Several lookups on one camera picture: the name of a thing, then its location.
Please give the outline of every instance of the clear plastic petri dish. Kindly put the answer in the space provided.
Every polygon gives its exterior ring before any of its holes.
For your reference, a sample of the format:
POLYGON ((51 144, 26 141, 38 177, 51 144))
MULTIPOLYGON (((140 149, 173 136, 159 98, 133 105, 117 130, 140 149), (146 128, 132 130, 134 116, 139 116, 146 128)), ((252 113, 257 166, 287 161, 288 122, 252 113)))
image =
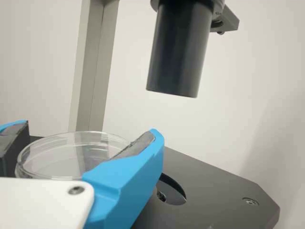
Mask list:
POLYGON ((98 131, 52 135, 25 147, 18 155, 16 177, 80 180, 84 172, 111 160, 130 142, 98 131))

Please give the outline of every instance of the blue plastic holder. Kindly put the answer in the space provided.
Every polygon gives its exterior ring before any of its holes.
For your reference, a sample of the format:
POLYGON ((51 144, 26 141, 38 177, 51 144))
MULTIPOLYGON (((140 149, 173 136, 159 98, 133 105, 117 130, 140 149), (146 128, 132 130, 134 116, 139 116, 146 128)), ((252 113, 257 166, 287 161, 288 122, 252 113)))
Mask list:
POLYGON ((154 141, 140 154, 103 162, 82 175, 94 188, 86 229, 127 229, 139 216, 163 169, 164 138, 150 132, 154 141))
POLYGON ((17 125, 17 124, 22 124, 25 123, 27 120, 18 120, 16 122, 12 122, 12 123, 6 123, 4 125, 0 125, 0 132, 2 132, 3 130, 5 130, 6 128, 8 128, 9 126, 12 125, 17 125))

